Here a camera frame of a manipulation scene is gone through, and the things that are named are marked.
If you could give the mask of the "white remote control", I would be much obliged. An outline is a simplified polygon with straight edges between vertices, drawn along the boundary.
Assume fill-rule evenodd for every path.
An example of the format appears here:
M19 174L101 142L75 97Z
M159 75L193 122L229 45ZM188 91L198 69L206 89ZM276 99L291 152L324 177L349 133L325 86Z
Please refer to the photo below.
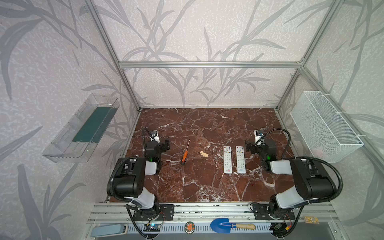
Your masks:
M238 174L245 174L246 173L246 163L245 163L244 147L236 146L236 159L237 159L237 173Z

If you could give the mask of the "orange handle screwdriver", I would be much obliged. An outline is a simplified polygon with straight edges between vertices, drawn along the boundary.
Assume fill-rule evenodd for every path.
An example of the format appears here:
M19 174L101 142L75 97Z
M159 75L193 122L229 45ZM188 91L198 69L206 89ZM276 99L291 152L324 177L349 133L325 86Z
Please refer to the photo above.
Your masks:
M188 157L188 147L189 147L189 144L190 144L190 141L188 141L188 143L187 143L186 150L185 150L183 158L181 160L181 165L185 165L185 163L186 163L186 160L187 160L187 157Z

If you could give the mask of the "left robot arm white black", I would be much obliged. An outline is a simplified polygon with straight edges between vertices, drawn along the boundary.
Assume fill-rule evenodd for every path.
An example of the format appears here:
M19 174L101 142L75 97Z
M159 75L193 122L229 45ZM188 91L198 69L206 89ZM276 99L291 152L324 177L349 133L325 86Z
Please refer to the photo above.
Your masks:
M145 178L160 173L162 153L170 149L169 140L164 143L151 140L145 145L143 157L119 158L107 184L107 194L129 204L129 209L157 215L159 200L144 186Z

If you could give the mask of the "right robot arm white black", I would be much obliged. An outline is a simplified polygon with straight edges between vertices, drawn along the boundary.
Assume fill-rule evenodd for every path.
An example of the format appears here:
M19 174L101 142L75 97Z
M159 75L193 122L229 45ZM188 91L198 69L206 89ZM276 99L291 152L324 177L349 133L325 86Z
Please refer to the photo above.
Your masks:
M339 171L330 163L314 157L277 159L276 145L263 139L245 141L246 151L262 158L264 169L276 175L292 176L294 186L272 195L267 204L251 203L256 220L281 220L293 217L294 209L329 202L338 197L344 187Z

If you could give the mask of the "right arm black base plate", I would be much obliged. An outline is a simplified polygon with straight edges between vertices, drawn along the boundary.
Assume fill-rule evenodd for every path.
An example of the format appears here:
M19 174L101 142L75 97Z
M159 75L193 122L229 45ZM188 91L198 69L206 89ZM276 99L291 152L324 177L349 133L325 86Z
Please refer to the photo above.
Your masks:
M250 210L256 220L295 220L293 209L281 209L274 205L251 203Z

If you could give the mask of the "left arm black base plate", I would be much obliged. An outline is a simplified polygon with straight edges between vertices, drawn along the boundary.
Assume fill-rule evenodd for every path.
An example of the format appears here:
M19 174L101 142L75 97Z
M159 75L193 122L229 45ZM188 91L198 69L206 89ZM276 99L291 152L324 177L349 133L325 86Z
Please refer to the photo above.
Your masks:
M175 205L160 204L159 209L135 211L133 218L135 221L172 221L174 219Z

